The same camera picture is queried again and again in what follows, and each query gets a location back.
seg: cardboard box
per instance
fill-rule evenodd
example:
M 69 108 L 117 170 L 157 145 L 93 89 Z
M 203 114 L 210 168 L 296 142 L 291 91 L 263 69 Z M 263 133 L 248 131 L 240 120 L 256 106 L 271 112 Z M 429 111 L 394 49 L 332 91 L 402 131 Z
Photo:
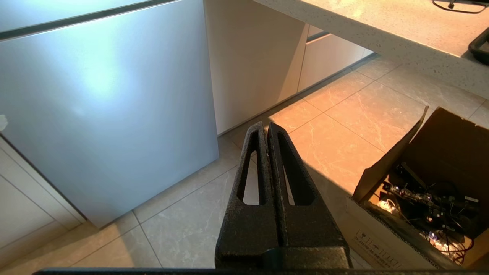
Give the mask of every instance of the cardboard box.
M 450 181 L 464 196 L 479 199 L 481 220 L 489 224 L 489 130 L 442 108 L 419 129 L 426 111 L 389 152 L 364 171 L 338 226 L 352 249 L 374 268 L 487 268 L 489 230 L 475 238 L 460 267 L 408 223 L 386 211 L 373 211 L 372 202 L 378 201 L 374 194 L 381 190 L 381 183 L 393 167 L 405 162 L 424 182 Z

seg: white cabinet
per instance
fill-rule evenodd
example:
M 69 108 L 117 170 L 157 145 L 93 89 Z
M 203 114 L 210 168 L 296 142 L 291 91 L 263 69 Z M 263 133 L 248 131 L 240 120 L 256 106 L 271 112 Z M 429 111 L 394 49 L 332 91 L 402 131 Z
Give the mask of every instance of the white cabinet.
M 251 0 L 204 3 L 221 134 L 297 93 L 309 25 Z
M 333 34 L 306 44 L 299 91 L 362 59 L 364 48 Z
M 84 219 L 0 137 L 0 268 Z

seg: tiled floor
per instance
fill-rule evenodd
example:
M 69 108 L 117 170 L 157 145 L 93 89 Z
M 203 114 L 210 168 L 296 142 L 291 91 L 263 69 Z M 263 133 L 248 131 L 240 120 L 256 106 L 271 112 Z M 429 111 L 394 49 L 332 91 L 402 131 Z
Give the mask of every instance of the tiled floor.
M 247 128 L 274 121 L 290 134 L 325 202 L 337 217 L 363 170 L 376 162 L 430 106 L 489 128 L 484 99 L 399 67 L 379 56 L 357 64 L 219 138 L 220 158 L 108 227 L 85 223 L 5 267 L 214 266 L 214 247 Z M 256 165 L 248 183 L 256 187 Z M 257 200 L 247 189 L 245 201 Z M 352 252 L 355 267 L 366 263 Z

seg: kitchen island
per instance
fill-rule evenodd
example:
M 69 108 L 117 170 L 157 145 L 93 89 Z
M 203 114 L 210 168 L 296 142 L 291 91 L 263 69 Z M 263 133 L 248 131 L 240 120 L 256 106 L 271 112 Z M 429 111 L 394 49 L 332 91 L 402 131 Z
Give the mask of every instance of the kitchen island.
M 489 10 L 450 12 L 429 0 L 254 1 L 489 98 L 489 66 L 477 62 L 467 50 L 489 27 Z

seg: cable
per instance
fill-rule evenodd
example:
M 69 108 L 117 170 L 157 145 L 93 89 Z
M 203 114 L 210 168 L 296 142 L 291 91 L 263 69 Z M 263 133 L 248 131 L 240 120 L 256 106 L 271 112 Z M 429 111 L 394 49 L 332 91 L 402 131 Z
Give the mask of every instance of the cable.
M 433 5 L 439 7 L 440 9 L 442 10 L 447 10 L 447 11 L 454 11 L 454 12 L 461 12 L 461 13 L 470 13 L 470 14 L 478 14 L 478 13 L 481 13 L 483 12 L 486 8 L 487 8 L 487 5 L 484 5 L 484 4 L 479 4 L 479 3 L 475 3 L 475 2 L 471 2 L 471 4 L 473 5 L 476 5 L 476 6 L 481 6 L 481 7 L 484 7 L 482 10 L 480 11 L 465 11 L 465 10 L 454 10 L 453 7 L 455 6 L 453 3 L 455 1 L 450 1 L 450 4 L 448 4 L 448 8 L 445 8 L 439 4 L 437 4 L 435 2 L 435 0 L 431 0 L 431 2 L 433 3 Z

